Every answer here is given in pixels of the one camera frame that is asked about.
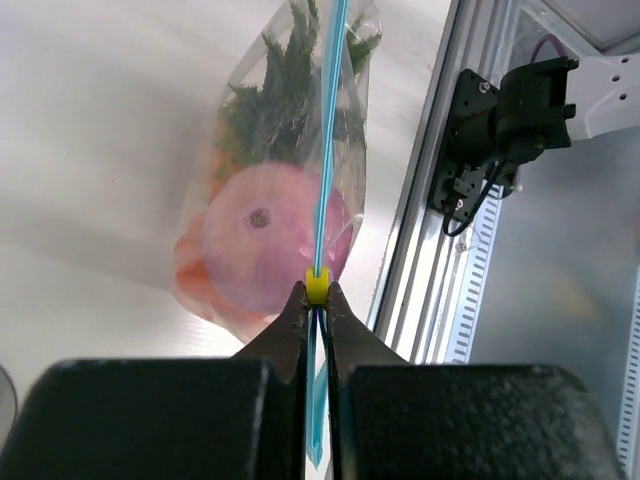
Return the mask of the purple red onion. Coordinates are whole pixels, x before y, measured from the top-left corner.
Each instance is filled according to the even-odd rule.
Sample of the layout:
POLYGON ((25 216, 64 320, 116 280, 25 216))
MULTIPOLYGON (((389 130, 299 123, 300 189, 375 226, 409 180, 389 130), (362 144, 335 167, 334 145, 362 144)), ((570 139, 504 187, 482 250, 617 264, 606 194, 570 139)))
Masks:
POLYGON ((215 290, 233 306, 278 314, 315 254, 321 177, 262 163, 232 176, 211 201, 201 251, 215 290))

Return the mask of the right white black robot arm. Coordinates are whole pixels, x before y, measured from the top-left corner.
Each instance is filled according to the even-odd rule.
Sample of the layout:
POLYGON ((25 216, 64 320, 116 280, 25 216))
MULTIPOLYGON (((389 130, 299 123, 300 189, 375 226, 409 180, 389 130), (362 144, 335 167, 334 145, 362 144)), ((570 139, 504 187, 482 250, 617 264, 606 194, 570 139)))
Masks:
POLYGON ((463 70, 448 119, 443 189, 474 198, 482 181, 513 185, 520 166, 552 149, 639 124, 639 56, 557 57, 483 87, 463 70))

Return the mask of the clear zip top bag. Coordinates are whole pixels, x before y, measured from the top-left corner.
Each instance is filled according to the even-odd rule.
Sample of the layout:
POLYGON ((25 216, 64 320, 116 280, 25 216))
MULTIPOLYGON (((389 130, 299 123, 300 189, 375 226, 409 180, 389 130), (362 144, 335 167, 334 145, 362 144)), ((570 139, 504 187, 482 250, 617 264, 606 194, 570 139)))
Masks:
POLYGON ((233 72, 185 201, 173 292, 243 342, 279 315, 297 282, 306 341, 357 236, 366 188, 371 1, 284 4, 233 72))

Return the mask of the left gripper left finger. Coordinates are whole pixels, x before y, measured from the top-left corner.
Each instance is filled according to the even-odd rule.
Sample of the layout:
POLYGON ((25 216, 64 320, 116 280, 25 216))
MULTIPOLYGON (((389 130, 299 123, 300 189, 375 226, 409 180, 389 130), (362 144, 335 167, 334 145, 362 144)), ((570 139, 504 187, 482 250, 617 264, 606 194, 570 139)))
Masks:
POLYGON ((234 356, 52 365, 1 453, 5 479, 300 479, 306 289, 234 356))

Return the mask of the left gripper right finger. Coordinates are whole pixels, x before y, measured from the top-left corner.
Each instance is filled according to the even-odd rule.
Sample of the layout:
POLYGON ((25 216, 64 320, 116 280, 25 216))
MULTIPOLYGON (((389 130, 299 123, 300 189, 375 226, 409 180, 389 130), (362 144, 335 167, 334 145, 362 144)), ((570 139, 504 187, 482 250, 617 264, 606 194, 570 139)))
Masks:
POLYGON ((594 396, 550 365, 414 365, 328 290, 337 479, 621 479, 594 396))

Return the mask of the orange toy pineapple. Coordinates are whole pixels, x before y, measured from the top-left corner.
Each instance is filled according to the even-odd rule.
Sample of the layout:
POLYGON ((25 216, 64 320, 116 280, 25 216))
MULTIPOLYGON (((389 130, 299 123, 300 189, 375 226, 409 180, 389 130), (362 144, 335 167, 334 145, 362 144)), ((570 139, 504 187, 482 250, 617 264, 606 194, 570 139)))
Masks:
MULTIPOLYGON (((207 195, 264 161, 321 167, 321 69, 327 1, 285 1, 233 71, 220 95, 207 195)), ((334 139, 334 185, 349 205, 366 191, 365 128, 371 56, 382 39, 372 1, 349 5, 334 139)))

